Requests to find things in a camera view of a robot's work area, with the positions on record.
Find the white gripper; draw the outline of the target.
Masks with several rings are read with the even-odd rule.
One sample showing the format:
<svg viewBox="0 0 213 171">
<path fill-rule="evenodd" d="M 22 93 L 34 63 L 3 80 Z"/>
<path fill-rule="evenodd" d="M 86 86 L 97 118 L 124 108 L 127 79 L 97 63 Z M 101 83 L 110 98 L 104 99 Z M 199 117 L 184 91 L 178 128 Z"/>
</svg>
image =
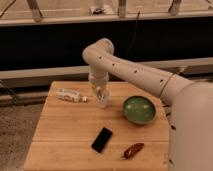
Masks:
<svg viewBox="0 0 213 171">
<path fill-rule="evenodd" d="M 107 90 L 108 80 L 109 76 L 97 78 L 92 74 L 89 75 L 89 82 L 91 83 L 92 91 L 98 100 L 106 100 L 108 98 L 109 96 L 109 92 Z"/>
</svg>

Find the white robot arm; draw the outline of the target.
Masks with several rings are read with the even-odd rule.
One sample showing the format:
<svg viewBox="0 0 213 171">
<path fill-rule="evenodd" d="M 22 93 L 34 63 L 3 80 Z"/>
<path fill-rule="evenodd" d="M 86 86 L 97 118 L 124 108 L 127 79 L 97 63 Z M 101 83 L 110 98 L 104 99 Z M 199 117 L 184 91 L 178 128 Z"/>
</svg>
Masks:
<svg viewBox="0 0 213 171">
<path fill-rule="evenodd" d="M 118 58 L 107 38 L 87 46 L 82 57 L 101 105 L 107 104 L 106 84 L 113 74 L 171 107 L 168 171 L 213 171 L 213 83 Z"/>
</svg>

